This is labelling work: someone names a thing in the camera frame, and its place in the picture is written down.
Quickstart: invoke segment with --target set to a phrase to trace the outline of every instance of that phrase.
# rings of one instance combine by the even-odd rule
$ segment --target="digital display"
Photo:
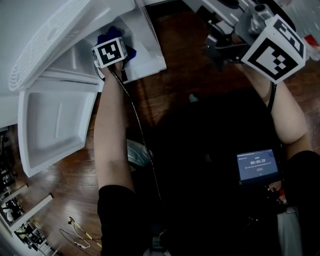
[[[272,149],[237,154],[240,180],[250,180],[278,172]]]

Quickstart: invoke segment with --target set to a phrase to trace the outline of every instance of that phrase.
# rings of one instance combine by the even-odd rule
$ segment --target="yellow cable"
[[[101,247],[102,248],[102,245],[99,243],[99,242],[97,242],[97,241],[95,241],[93,238],[92,238],[92,236],[91,235],[89,235],[78,223],[76,223],[76,221],[72,218],[72,217],[69,217],[68,218],[68,222],[73,222],[79,229],[81,229],[83,232],[85,232],[85,234],[86,234],[86,236],[90,239],[90,240],[92,240],[92,241],[94,241],[99,247]]]
[[[89,248],[90,246],[91,246],[91,244],[90,243],[88,243],[86,240],[84,240],[78,233],[77,233],[77,231],[76,231],[76,229],[75,229],[75,226],[73,225],[72,226],[73,227],[73,230],[74,230],[74,233],[78,236],[78,237],[80,237],[84,242],[86,242],[87,244],[88,244],[88,246],[86,246],[85,248],[83,248],[83,249],[87,249],[87,248]]]

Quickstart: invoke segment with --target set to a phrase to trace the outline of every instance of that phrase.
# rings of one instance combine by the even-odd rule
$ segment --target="person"
[[[121,65],[115,65],[119,77]],[[159,144],[159,155],[163,154],[159,158],[167,160],[166,164],[159,161],[161,171],[157,172],[167,220],[161,243],[173,256],[281,254],[277,217],[260,209],[263,206],[255,194],[246,194],[250,200],[244,201],[231,171],[235,153],[277,148],[284,152],[284,183],[272,186],[284,187],[287,201],[297,207],[304,255],[315,256],[320,249],[320,156],[312,150],[304,113],[281,82],[270,115],[266,108],[270,81],[246,65],[238,68],[254,91],[215,97],[179,112],[169,126],[160,125],[159,140],[164,146]],[[135,193],[127,157],[123,89],[107,68],[102,72],[105,84],[94,124],[101,254],[144,255],[152,246],[154,234],[146,220],[153,213]],[[254,225],[243,221],[252,212],[262,221],[256,219]]]

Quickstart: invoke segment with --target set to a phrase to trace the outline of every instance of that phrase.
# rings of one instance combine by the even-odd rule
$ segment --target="blue object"
[[[111,26],[106,34],[101,34],[98,36],[98,40],[95,46],[100,45],[104,42],[107,42],[111,39],[122,37],[122,32],[116,27]],[[137,55],[137,51],[130,46],[125,46],[126,53],[128,54],[128,61],[132,60]]]

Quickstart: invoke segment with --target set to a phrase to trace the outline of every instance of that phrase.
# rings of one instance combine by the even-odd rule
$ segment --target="freezer compartment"
[[[18,136],[28,177],[85,145],[98,86],[37,80],[20,93]]]
[[[72,46],[54,61],[42,76],[67,80],[78,78],[77,81],[83,77],[103,86],[103,81],[95,70],[91,49],[97,44],[98,36],[107,33],[111,26],[119,29],[124,43],[136,50],[136,57],[125,66],[128,78],[126,83],[166,69],[156,34],[146,15],[143,7],[137,4],[134,10],[117,17],[113,22],[95,30]]]

